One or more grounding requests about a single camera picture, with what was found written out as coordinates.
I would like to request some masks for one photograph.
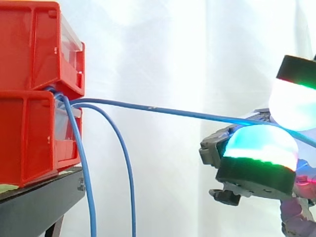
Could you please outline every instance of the robotic hand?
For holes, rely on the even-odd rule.
[[[268,109],[256,110],[249,119],[269,121],[271,115]],[[240,125],[231,125],[205,138],[199,150],[204,164],[220,168],[225,147],[231,135]],[[287,237],[316,237],[316,222],[309,208],[316,204],[316,168],[312,168],[307,161],[298,160],[296,178],[292,192],[287,197],[281,197],[278,190],[269,189],[262,192],[265,187],[260,183],[252,182],[247,188],[241,182],[221,181],[223,189],[210,190],[209,194],[226,205],[238,206],[241,197],[259,196],[264,198],[280,199],[282,232]]]

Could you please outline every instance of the red plastic bin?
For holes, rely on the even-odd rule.
[[[57,103],[48,91],[0,91],[0,184],[23,187],[80,163]],[[81,110],[73,110],[81,131]]]
[[[0,1],[0,90],[52,85],[69,99],[84,95],[84,44],[59,4]]]

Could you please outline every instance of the blue ethernet cable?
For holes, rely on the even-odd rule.
[[[93,110],[99,112],[109,122],[109,124],[112,126],[114,132],[116,133],[116,135],[118,137],[118,140],[120,142],[120,145],[121,145],[123,153],[124,153],[125,162],[126,162],[126,166],[127,166],[127,172],[128,172],[128,178],[129,178],[131,220],[132,220],[132,237],[136,237],[136,208],[135,208],[135,191],[134,191],[133,172],[132,172],[132,166],[130,163],[129,154],[128,154],[124,139],[123,139],[118,127],[112,121],[110,116],[105,111],[100,109],[99,107],[94,106],[94,105],[90,105],[90,104],[75,104],[75,105],[73,105],[73,107],[74,108],[89,108],[89,109],[93,109]]]
[[[245,125],[245,126],[259,125],[259,124],[278,126],[284,129],[285,131],[287,131],[294,138],[316,148],[316,140],[309,138],[299,132],[286,129],[284,127],[279,126],[278,124],[271,123],[271,122],[258,121],[258,120],[252,120],[252,119],[246,119],[246,118],[232,118],[232,117],[225,117],[225,116],[218,116],[218,115],[209,115],[209,114],[196,113],[196,112],[190,112],[190,111],[166,109],[166,108],[145,106],[145,105],[136,105],[136,104],[119,102],[119,101],[103,100],[103,99],[83,98],[83,99],[73,100],[70,103],[72,105],[78,104],[78,103],[95,103],[95,104],[113,105],[113,106],[119,106],[119,107],[124,107],[128,109],[143,110],[143,111],[150,111],[150,112],[170,114],[170,115],[178,115],[178,116],[191,117],[191,118],[196,118],[196,119],[205,119],[205,120],[218,121],[218,122],[235,123],[235,124],[240,124],[240,125]]]
[[[69,102],[69,99],[67,96],[63,96],[62,94],[56,94],[56,98],[61,97],[65,104],[65,108],[69,117],[69,121],[71,123],[71,126],[73,128],[73,132],[75,135],[77,147],[78,147],[78,152],[80,155],[81,163],[82,163],[82,170],[83,170],[83,177],[84,177],[84,183],[85,183],[85,188],[87,192],[87,199],[88,199],[88,206],[89,206],[89,213],[90,213],[90,232],[91,232],[91,237],[96,237],[97,236],[97,222],[96,222],[96,211],[95,211],[95,205],[94,205],[94,199],[93,199],[93,193],[92,193],[92,185],[91,185],[91,180],[90,180],[90,174],[89,174],[89,168],[88,168],[88,163],[87,159],[85,156],[83,144],[81,141],[81,136],[80,132],[74,117],[74,114],[71,109],[71,105]]]

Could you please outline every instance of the glowing dome light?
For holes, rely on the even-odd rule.
[[[269,109],[273,119],[285,128],[295,131],[315,128],[316,90],[277,79]]]
[[[293,137],[271,125],[246,126],[228,141],[224,157],[251,158],[296,170],[298,146]]]

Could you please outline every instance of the white fabric backdrop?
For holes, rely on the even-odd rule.
[[[284,54],[313,56],[312,1],[59,2],[86,43],[88,97],[241,116],[266,103]],[[252,197],[229,207],[208,195],[222,186],[201,164],[199,142],[225,124],[103,108],[130,152],[139,237],[282,236],[277,201]],[[130,236],[117,138],[100,115],[84,111],[83,141],[98,236]],[[61,236],[89,236],[86,199],[67,213]]]

